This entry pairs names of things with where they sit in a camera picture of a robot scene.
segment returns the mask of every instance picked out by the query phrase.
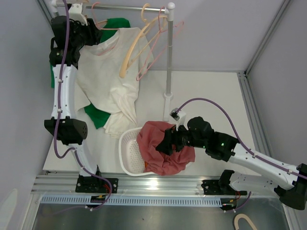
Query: red cloth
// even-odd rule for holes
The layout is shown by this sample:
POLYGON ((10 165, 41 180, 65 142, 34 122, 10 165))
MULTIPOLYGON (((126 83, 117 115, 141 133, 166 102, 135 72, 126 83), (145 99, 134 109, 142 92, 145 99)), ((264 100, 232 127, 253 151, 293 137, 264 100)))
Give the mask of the red cloth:
POLYGON ((182 151, 174 151, 171 156, 155 150, 155 147, 164 138, 164 131, 173 126, 167 122, 148 121, 141 129, 136 141, 139 144, 142 158, 148 163, 144 173, 154 172, 161 176, 175 175, 181 170, 185 170, 189 162, 195 161, 193 147, 185 146, 182 151))

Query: plastic basket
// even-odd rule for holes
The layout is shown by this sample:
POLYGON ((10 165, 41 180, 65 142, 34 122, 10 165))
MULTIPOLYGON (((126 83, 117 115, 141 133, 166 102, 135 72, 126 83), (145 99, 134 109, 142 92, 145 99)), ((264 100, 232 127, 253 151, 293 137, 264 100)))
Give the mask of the plastic basket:
POLYGON ((130 176, 154 174, 153 172, 144 172, 145 161, 141 156, 139 145, 136 142, 136 137, 141 129, 129 129, 119 139, 118 151, 120 165, 124 172, 130 176))

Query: gray wall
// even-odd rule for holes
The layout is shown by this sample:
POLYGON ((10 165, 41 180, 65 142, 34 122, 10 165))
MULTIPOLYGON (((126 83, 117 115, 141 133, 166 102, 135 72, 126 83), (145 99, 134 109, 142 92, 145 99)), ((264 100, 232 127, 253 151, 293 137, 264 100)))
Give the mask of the gray wall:
POLYGON ((13 189, 18 201, 9 230, 21 223, 35 176, 50 146, 48 54, 51 29, 35 0, 2 0, 0 7, 0 202, 13 189))
MULTIPOLYGON (((170 0, 105 0, 105 4, 153 7, 170 0)), ((283 0, 173 0, 175 23, 184 21, 184 29, 174 39, 175 70, 243 70, 249 63, 283 0)), ((85 11, 90 17, 90 10, 85 11)), ((95 10, 97 18, 125 17, 133 27, 144 27, 140 12, 95 10)), ((156 17, 146 13, 146 17, 156 17)), ((147 38, 158 30, 153 29, 147 38)), ((166 44, 161 37, 154 56, 166 44)), ((166 53, 153 69, 166 69, 166 53)))
POLYGON ((306 9, 293 1, 249 78, 275 158, 294 165, 307 163, 306 9))

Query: metal clothes rack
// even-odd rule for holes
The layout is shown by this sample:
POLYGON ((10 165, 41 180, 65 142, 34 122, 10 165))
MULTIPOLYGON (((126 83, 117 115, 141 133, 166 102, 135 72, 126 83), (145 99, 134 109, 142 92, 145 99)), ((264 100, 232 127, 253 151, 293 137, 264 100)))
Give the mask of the metal clothes rack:
MULTIPOLYGON (((49 9, 52 11, 53 7, 63 7, 64 3, 62 1, 56 0, 47 0, 49 1, 50 7, 49 9)), ((85 8, 90 9, 92 7, 91 3, 83 3, 85 8)), ((142 7, 132 7, 132 6, 117 6, 117 5, 105 5, 105 4, 96 4, 94 9, 101 10, 128 10, 128 11, 141 11, 142 7)), ((166 9, 162 9, 161 12, 167 15, 167 23, 168 23, 168 31, 167 31, 167 69, 166 69, 166 91, 164 93, 165 105, 164 105, 164 113, 163 120, 169 120, 170 113, 170 104, 173 98, 173 93, 171 90, 172 86, 172 55, 173 55, 173 23, 174 23, 174 10, 175 4, 170 2, 168 3, 166 9)), ((158 13, 160 11, 159 8, 145 8, 144 12, 153 12, 158 13)))

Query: white platform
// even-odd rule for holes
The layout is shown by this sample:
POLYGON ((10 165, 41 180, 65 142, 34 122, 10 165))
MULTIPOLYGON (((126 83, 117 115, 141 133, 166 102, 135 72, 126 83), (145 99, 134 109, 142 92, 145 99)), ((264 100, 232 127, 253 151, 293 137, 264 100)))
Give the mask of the white platform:
MULTIPOLYGON (((146 121, 161 121, 163 119, 166 71, 151 70, 140 81, 139 98, 136 101, 138 125, 146 121)), ((242 140, 251 148, 254 143, 248 123, 248 118, 236 73, 174 71, 172 79, 174 98, 171 108, 180 107, 185 101, 204 97, 217 102, 230 115, 242 140)), ((183 109, 187 113, 186 122, 195 116, 201 116, 210 122, 215 131, 234 136, 225 115, 214 105, 196 101, 183 109)), ((104 133, 104 129, 95 129, 94 124, 83 109, 77 113, 77 118, 88 125, 88 147, 96 159, 100 171, 106 173, 124 173, 118 156, 118 139, 113 139, 104 133)), ((60 153, 66 146, 58 142, 60 153)), ((235 170, 246 174, 255 174, 241 166, 217 161, 206 155, 203 149, 195 149, 196 160, 185 171, 178 175, 220 176, 224 169, 235 170)), ((66 158, 57 159, 51 144, 44 170, 49 171, 79 171, 79 167, 71 154, 66 158)))

